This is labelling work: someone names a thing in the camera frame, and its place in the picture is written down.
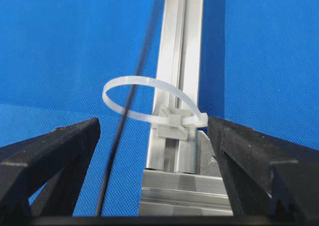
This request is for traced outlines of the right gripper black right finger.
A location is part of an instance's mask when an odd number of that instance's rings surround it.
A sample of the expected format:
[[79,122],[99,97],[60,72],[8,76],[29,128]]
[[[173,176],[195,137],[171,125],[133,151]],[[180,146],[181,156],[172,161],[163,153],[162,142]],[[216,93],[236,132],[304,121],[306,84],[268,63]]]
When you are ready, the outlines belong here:
[[215,117],[207,133],[233,211],[217,225],[318,225],[317,150]]

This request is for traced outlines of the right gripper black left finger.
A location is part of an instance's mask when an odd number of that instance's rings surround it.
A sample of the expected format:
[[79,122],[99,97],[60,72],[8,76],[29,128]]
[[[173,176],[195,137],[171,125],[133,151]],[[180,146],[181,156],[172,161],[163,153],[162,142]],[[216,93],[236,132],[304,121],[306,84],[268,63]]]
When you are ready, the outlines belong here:
[[0,149],[0,224],[71,217],[100,139],[91,118]]

